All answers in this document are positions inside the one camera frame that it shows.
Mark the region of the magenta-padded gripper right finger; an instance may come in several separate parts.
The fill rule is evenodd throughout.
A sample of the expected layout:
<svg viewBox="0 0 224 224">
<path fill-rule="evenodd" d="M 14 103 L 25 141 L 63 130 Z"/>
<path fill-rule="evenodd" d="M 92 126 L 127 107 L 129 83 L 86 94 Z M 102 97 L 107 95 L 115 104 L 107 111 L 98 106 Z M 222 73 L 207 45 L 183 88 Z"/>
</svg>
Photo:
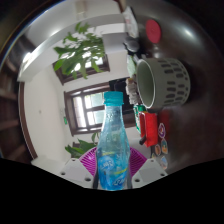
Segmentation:
<svg viewBox="0 0 224 224">
<path fill-rule="evenodd" d="M 155 159 L 147 159 L 134 148 L 130 148 L 130 152 L 130 188 L 140 188 L 167 176 L 165 170 Z"/>
</svg>

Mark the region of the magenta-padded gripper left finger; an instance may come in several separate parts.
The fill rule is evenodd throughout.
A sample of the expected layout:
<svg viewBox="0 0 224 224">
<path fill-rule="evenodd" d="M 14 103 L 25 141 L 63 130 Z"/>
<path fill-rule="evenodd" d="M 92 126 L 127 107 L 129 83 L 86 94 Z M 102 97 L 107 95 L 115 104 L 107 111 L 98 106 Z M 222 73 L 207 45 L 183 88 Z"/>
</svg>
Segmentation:
<svg viewBox="0 0 224 224">
<path fill-rule="evenodd" d="M 81 187 L 97 189 L 96 148 L 91 148 L 80 158 L 71 158 L 60 171 L 60 176 Z"/>
</svg>

